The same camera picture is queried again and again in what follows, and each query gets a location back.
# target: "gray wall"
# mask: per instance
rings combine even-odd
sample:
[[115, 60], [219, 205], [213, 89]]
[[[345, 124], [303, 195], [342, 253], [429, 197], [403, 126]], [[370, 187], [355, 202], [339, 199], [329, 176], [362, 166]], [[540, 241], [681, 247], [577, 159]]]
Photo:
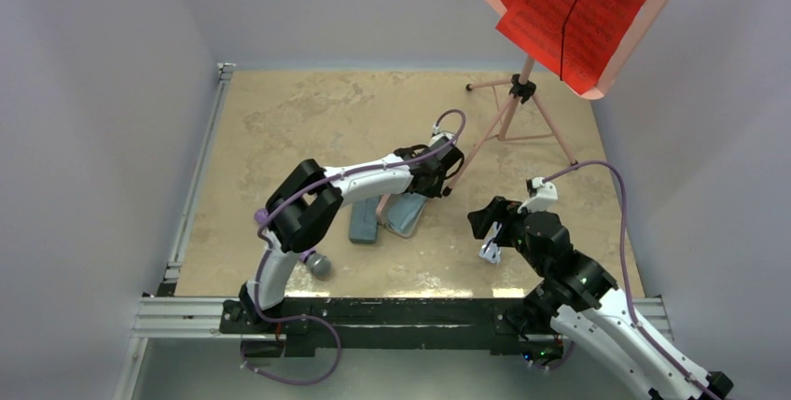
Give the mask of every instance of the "gray wall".
[[737, 398], [791, 392], [789, 25], [789, 0], [673, 0], [594, 104], [646, 291]]
[[0, 0], [0, 397], [106, 399], [215, 65], [182, 0]]
[[186, 0], [222, 61], [266, 67], [520, 68], [482, 0]]

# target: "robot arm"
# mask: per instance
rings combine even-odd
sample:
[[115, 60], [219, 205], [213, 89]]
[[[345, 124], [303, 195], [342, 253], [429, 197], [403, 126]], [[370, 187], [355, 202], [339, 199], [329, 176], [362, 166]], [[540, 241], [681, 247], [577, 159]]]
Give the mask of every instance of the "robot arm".
[[[386, 194], [418, 193], [440, 198], [448, 170], [464, 163], [464, 154], [455, 144], [449, 144], [452, 139], [451, 133], [436, 131], [428, 145], [399, 148], [382, 159], [347, 167], [320, 167], [313, 159], [302, 161], [267, 201], [268, 212], [274, 212], [306, 187], [326, 182], [307, 192], [314, 195], [311, 202], [303, 197], [294, 199], [259, 232], [271, 243], [266, 251], [270, 255], [259, 280], [242, 287], [240, 300], [246, 304], [245, 309], [256, 311], [251, 299], [254, 290], [262, 310], [283, 301], [299, 253], [324, 238], [340, 208]], [[249, 319], [258, 322], [255, 315]]]
[[[733, 386], [728, 377], [710, 374], [685, 357], [638, 311], [633, 320], [615, 279], [574, 248], [560, 217], [546, 212], [557, 199], [555, 187], [535, 178], [528, 181], [528, 192], [531, 198], [523, 203], [495, 197], [467, 216], [477, 239], [494, 226], [488, 240], [516, 248], [544, 278], [521, 305], [507, 311], [507, 321], [566, 335], [610, 368], [636, 398], [709, 399], [701, 386], [725, 398]], [[651, 340], [691, 375], [672, 365]]]

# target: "purple cable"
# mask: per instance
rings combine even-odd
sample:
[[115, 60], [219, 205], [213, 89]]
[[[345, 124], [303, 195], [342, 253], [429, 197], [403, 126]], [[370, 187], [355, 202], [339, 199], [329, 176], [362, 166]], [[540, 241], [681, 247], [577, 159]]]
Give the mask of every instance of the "purple cable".
[[560, 366], [563, 366], [566, 363], [566, 361], [568, 361], [568, 359], [571, 358], [571, 354], [574, 353], [574, 349], [576, 349], [576, 343], [571, 341], [571, 344], [569, 344], [569, 348], [566, 350], [566, 352], [563, 353], [563, 356], [561, 357], [561, 361], [559, 361], [558, 364], [556, 365], [547, 366], [549, 367], [549, 370], [552, 371], [559, 368]]
[[[256, 211], [256, 213], [253, 215], [253, 218], [256, 220], [256, 224], [261, 226], [264, 223], [266, 223], [267, 217], [269, 217], [269, 216], [270, 215], [267, 212], [267, 208], [266, 207], [262, 207], [262, 208], [260, 208], [260, 209], [258, 209]], [[316, 248], [315, 247], [313, 247], [313, 248], [311, 248], [311, 249], [309, 249], [307, 251], [304, 251], [302, 254], [299, 255], [299, 261], [302, 262], [302, 263], [307, 262], [308, 261], [308, 257], [310, 257], [311, 254], [315, 254], [315, 252], [316, 252]]]
[[[352, 174], [356, 174], [356, 173], [360, 173], [360, 172], [367, 172], [367, 171], [370, 171], [370, 170], [388, 169], [388, 168], [392, 168], [392, 167], [411, 165], [411, 164], [415, 164], [417, 162], [421, 162], [421, 161], [423, 161], [425, 159], [431, 158], [432, 156], [434, 156], [435, 154], [439, 153], [443, 149], [455, 144], [459, 140], [459, 136], [462, 134], [462, 131], [465, 130], [466, 115], [465, 115], [464, 111], [462, 111], [460, 109], [455, 109], [455, 108], [454, 109], [449, 109], [448, 111], [445, 111], [444, 113], [442, 113], [439, 116], [439, 118], [437, 119], [437, 122], [435, 122], [435, 126], [438, 126], [439, 123], [442, 121], [442, 119], [445, 118], [448, 114], [451, 114], [451, 113], [458, 114], [461, 117], [461, 124], [459, 125], [459, 130], [456, 132], [456, 134], [453, 136], [453, 138], [450, 141], [448, 141], [446, 144], [440, 146], [436, 150], [430, 151], [430, 152], [428, 152], [428, 153], [426, 153], [424, 155], [420, 155], [417, 158], [405, 160], [403, 162], [394, 163], [392, 165], [388, 165], [388, 164], [383, 164], [383, 165], [371, 164], [371, 165], [366, 165], [366, 166], [362, 166], [362, 167], [356, 167], [354, 169], [349, 170], [346, 174], [347, 175], [352, 175]], [[265, 241], [267, 243], [267, 249], [266, 249], [266, 251], [264, 251], [264, 256], [261, 257], [261, 261], [258, 262], [258, 268], [256, 270], [256, 278], [255, 278], [255, 282], [256, 283], [258, 283], [258, 281], [260, 281], [261, 274], [263, 274], [263, 271], [264, 271], [264, 265], [266, 265], [267, 260], [269, 259], [271, 250], [274, 247], [274, 243], [272, 243], [271, 240], [264, 233], [264, 231], [266, 230], [267, 226], [271, 223], [272, 219], [275, 218], [278, 214], [280, 214], [280, 212], [282, 212], [283, 209], [286, 206], [288, 206], [289, 204], [291, 204], [295, 200], [301, 198], [306, 193], [312, 191], [313, 189], [315, 189], [315, 188], [317, 188], [317, 187], [319, 187], [319, 186], [321, 186], [323, 184], [330, 183], [332, 181], [336, 181], [336, 180], [340, 179], [342, 176], [343, 176], [342, 174], [336, 174], [336, 175], [333, 175], [333, 176], [328, 176], [327, 178], [324, 178], [322, 180], [316, 181], [313, 184], [307, 185], [306, 187], [302, 188], [300, 191], [298, 191], [294, 195], [288, 197], [281, 205], [277, 206], [277, 208], [274, 211], [272, 211], [271, 214], [266, 215], [266, 216], [264, 216], [262, 218], [263, 221], [259, 223], [260, 226], [258, 228], [258, 237], [261, 240], [263, 240], [263, 241]], [[338, 363], [340, 362], [341, 348], [340, 348], [340, 335], [338, 335], [338, 331], [335, 330], [335, 327], [333, 327], [332, 324], [328, 323], [327, 321], [325, 321], [322, 318], [318, 318], [316, 316], [308, 316], [308, 315], [288, 316], [288, 317], [285, 317], [285, 318], [270, 318], [267, 315], [265, 315], [264, 311], [261, 309], [261, 304], [260, 304], [259, 299], [258, 299], [258, 290], [255, 290], [255, 294], [253, 295], [253, 304], [255, 305], [256, 313], [257, 313], [258, 317], [260, 317], [261, 319], [263, 319], [264, 321], [266, 321], [268, 323], [278, 324], [278, 323], [285, 323], [285, 322], [288, 322], [288, 321], [308, 320], [308, 321], [314, 321], [314, 322], [317, 322], [317, 323], [323, 325], [324, 327], [327, 328], [327, 330], [329, 330], [329, 332], [332, 334], [332, 337], [335, 339], [335, 343], [338, 346], [338, 352], [336, 353], [335, 360], [333, 360], [332, 366], [330, 366], [328, 371], [325, 374], [323, 374], [320, 377], [317, 377], [315, 379], [307, 379], [307, 380], [285, 379], [283, 377], [279, 377], [279, 376], [271, 374], [269, 372], [264, 372], [263, 370], [260, 370], [259, 368], [253, 366], [253, 364], [250, 363], [250, 361], [247, 360], [247, 358], [245, 358], [244, 351], [242, 349], [242, 350], [240, 350], [240, 354], [242, 356], [242, 366], [243, 367], [253, 371], [254, 373], [256, 373], [258, 375], [266, 377], [268, 379], [273, 379], [273, 380], [281, 382], [283, 384], [292, 384], [292, 385], [298, 385], [298, 386], [307, 386], [307, 385], [311, 385], [311, 384], [315, 384], [315, 383], [324, 381], [327, 377], [332, 375], [333, 372], [335, 372], [335, 369], [338, 367]]]
[[641, 335], [648, 341], [654, 349], [657, 350], [673, 367], [678, 369], [679, 372], [684, 374], [684, 377], [687, 380], [690, 380], [692, 384], [694, 384], [698, 389], [703, 391], [706, 395], [712, 398], [712, 400], [726, 400], [725, 398], [720, 398], [718, 395], [713, 393], [709, 388], [703, 386], [703, 384], [697, 380], [697, 378], [691, 378], [692, 373], [688, 371], [681, 363], [678, 362], [669, 352], [667, 352], [661, 344], [659, 344], [654, 337], [652, 337], [641, 325], [641, 322], [637, 320], [637, 311], [634, 309], [634, 299], [631, 297], [631, 285], [629, 283], [629, 273], [626, 267], [626, 210], [627, 210], [627, 203], [626, 203], [626, 185], [623, 182], [623, 176], [621, 176], [618, 169], [613, 167], [609, 162], [603, 160], [587, 160], [584, 162], [579, 162], [578, 164], [572, 165], [571, 167], [567, 167], [551, 176], [544, 178], [544, 182], [548, 183], [553, 179], [559, 178], [569, 172], [577, 170], [582, 167], [587, 167], [589, 165], [604, 165], [604, 167], [610, 169], [610, 172], [618, 180], [618, 189], [620, 190], [620, 199], [621, 199], [621, 208], [620, 208], [620, 237], [618, 239], [618, 252], [620, 255], [620, 268], [621, 273], [623, 275], [623, 291], [626, 294], [626, 306], [627, 310], [629, 311], [629, 316], [631, 317], [631, 321], [637, 325], [637, 330], [640, 332]]

